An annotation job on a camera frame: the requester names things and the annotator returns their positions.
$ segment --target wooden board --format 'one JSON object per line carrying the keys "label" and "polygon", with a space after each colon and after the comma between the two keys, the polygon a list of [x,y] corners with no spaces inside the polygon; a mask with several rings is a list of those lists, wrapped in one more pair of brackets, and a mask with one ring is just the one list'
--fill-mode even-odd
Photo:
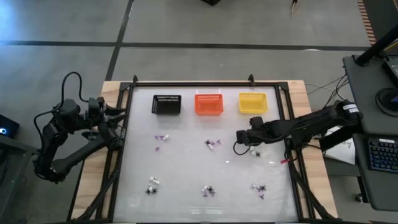
{"label": "wooden board", "polygon": [[[257,82],[275,82],[275,81],[257,81]],[[302,116],[311,113],[310,103],[307,97],[307,91],[305,89],[304,82],[302,80],[294,81],[283,81],[289,83],[290,97],[292,100],[292,106],[294,109],[295,117]],[[120,82],[104,82],[101,96],[103,96],[110,106],[116,106],[119,95]],[[126,105],[127,97],[124,97],[122,103],[123,106]],[[326,172],[325,163],[323,161],[322,152],[319,149],[308,147],[303,150],[303,158],[305,161],[305,168],[307,171],[308,181],[310,184],[311,191],[315,194],[320,203],[326,208],[326,210],[337,217],[337,211],[335,207],[335,202],[333,200],[333,195],[330,188],[329,178]],[[100,190],[101,180],[104,171],[104,164],[106,159],[106,149],[102,149],[85,161],[83,167],[83,172],[81,174],[80,184],[78,186],[78,192],[76,195],[75,204],[73,206],[72,218],[79,217],[90,205],[95,196]],[[109,207],[109,195],[110,191],[107,193],[105,200],[103,217],[108,214]],[[307,217],[307,207],[305,206],[304,196],[301,193],[300,198],[302,201],[302,206],[304,210],[304,216]]]}

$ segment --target black metal frame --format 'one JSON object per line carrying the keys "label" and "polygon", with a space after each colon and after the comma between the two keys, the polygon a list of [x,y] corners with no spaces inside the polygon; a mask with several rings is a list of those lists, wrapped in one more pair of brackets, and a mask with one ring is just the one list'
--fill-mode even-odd
{"label": "black metal frame", "polygon": [[[130,106],[131,106],[131,101],[132,101],[132,93],[134,88],[137,87],[166,87],[166,86],[175,86],[175,87],[180,87],[180,86],[269,86],[269,87],[274,87],[275,93],[276,93],[276,98],[277,98],[277,105],[279,109],[279,116],[281,119],[285,119],[285,113],[284,113],[284,107],[282,105],[282,97],[280,94],[280,91],[283,90],[285,93],[286,97],[286,103],[287,103],[287,109],[289,112],[289,117],[294,118],[294,112],[293,112],[293,107],[292,107],[292,101],[290,98],[290,93],[289,93],[289,86],[287,82],[260,82],[256,83],[254,81],[253,75],[249,76],[248,81],[242,81],[242,82],[138,82],[138,79],[136,76],[134,76],[133,82],[122,82],[120,84],[119,88],[119,95],[118,95],[118,101],[117,101],[117,107],[121,107],[122,101],[123,101],[123,95],[125,94],[126,91],[128,91],[128,97],[127,97],[127,106],[126,106],[126,114],[127,117],[123,122],[123,129],[122,132],[125,134],[126,133],[126,128],[128,125],[129,121],[129,112],[130,112]],[[290,149],[289,142],[285,140],[285,147],[286,149]],[[124,151],[124,146],[118,151],[118,156],[116,159],[116,165],[114,170],[120,169],[121,168],[121,163],[122,163],[122,158],[123,158],[123,151]],[[288,156],[291,156],[291,151],[287,150]],[[108,176],[111,170],[111,160],[113,156],[113,151],[108,151],[107,156],[106,156],[106,162],[105,162],[105,167],[104,167],[104,174],[103,174],[103,179],[101,183],[101,191],[104,190],[104,184],[108,180]],[[303,177],[304,182],[308,185],[308,179],[307,179],[307,173],[305,171],[305,164],[304,164],[304,159],[302,157],[301,151],[297,152],[298,156],[298,164],[300,166],[300,175]],[[292,190],[293,190],[293,195],[294,195],[294,202],[295,202],[295,207],[296,207],[296,212],[297,212],[297,218],[298,220],[302,220],[303,217],[303,210],[301,206],[301,201],[300,201],[300,196],[299,196],[299,187],[298,184],[296,183],[295,179],[292,177],[292,168],[293,164],[288,163],[289,166],[289,171],[290,171],[290,177],[291,177],[291,182],[292,182]],[[116,203],[116,195],[117,195],[117,190],[118,190],[118,184],[119,184],[119,176],[116,177],[115,181],[113,182],[113,187],[111,190],[111,199],[110,199],[110,204],[109,204],[109,210],[108,210],[108,217],[107,218],[102,218],[102,212],[103,212],[103,204],[104,200],[103,198],[101,199],[100,203],[97,205],[96,209],[96,215],[94,220],[90,220],[90,223],[104,223],[104,222],[112,222],[113,221],[113,215],[114,215],[114,207]],[[76,191],[73,196],[73,200],[71,203],[70,207],[70,213],[68,215],[68,221],[74,222],[74,223],[87,223],[88,220],[70,220],[73,207],[75,204],[75,199],[76,199],[76,193],[77,193],[77,188],[78,184],[76,185]],[[308,207],[308,212],[309,212],[309,218],[315,218],[314,214],[314,209],[310,201],[306,198],[306,203]]]}

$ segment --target plastic basket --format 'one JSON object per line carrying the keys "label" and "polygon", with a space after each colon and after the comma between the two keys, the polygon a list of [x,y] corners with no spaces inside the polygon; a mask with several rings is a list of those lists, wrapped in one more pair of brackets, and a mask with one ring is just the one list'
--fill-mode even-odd
{"label": "plastic basket", "polygon": [[220,115],[223,111],[222,94],[195,95],[195,112],[198,115]]}
{"label": "plastic basket", "polygon": [[181,112],[180,95],[154,95],[152,113],[157,115],[174,115]]}
{"label": "plastic basket", "polygon": [[263,114],[268,110],[265,93],[239,93],[239,110],[244,114]]}

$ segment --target wooden table frame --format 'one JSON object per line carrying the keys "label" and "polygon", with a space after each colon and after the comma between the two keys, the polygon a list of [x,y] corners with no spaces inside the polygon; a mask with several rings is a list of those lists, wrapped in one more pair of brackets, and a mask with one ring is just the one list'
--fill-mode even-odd
{"label": "wooden table frame", "polygon": [[[246,85],[254,84],[254,80],[246,81]],[[128,95],[127,92],[121,92],[121,88],[128,88],[128,86],[132,82],[104,82],[103,89],[101,92],[101,96],[103,96],[110,106],[126,106]],[[206,82],[137,82],[141,85],[169,85],[170,83],[186,83],[187,85],[192,85],[196,83],[196,85],[201,85],[201,83],[209,83]],[[242,83],[242,81],[212,81],[215,86],[220,85],[222,83],[228,83],[229,85],[235,85],[235,83]],[[295,117],[305,115],[311,112],[310,105],[308,102],[307,92],[305,90],[304,82],[301,80],[297,81],[257,81],[256,83],[281,83],[283,88],[280,88],[280,96],[282,99],[282,107],[284,111],[284,117],[289,118],[289,112],[293,113]],[[311,144],[317,145],[317,141],[311,142]],[[79,217],[86,208],[90,205],[90,203],[94,200],[98,192],[100,191],[101,186],[104,184],[103,177],[109,176],[109,170],[104,169],[105,165],[108,164],[113,170],[114,165],[116,163],[117,152],[108,152],[107,149],[102,149],[90,157],[88,157],[82,165],[81,173],[79,176],[78,183],[76,185],[75,195],[71,204],[70,213],[68,215],[68,219]],[[306,150],[302,151],[302,163],[296,161],[296,168],[302,173],[304,177],[307,177],[305,180],[308,181],[311,191],[314,193],[316,198],[320,201],[320,203],[326,208],[326,210],[337,217],[337,212],[335,208],[335,203],[333,200],[333,196],[331,194],[331,188],[329,179],[326,173],[325,163],[323,161],[322,152],[319,149],[308,147]],[[110,203],[110,195],[113,187],[111,187],[104,198],[103,207],[100,207],[102,215],[92,216],[91,218],[101,219],[108,217],[108,210]],[[305,198],[304,194],[301,191],[301,188],[298,187],[298,194],[300,195],[300,208],[302,211],[302,217],[316,217],[319,218],[318,213],[313,213],[313,208],[308,209],[309,203]]]}

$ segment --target black basket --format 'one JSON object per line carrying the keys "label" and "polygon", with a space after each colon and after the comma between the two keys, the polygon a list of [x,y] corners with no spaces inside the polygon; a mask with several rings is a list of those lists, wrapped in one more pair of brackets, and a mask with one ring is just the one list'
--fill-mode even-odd
{"label": "black basket", "polygon": [[152,113],[174,115],[181,112],[181,95],[154,95]]}
{"label": "black basket", "polygon": [[215,6],[220,0],[202,0],[205,3],[208,3],[211,6]]}

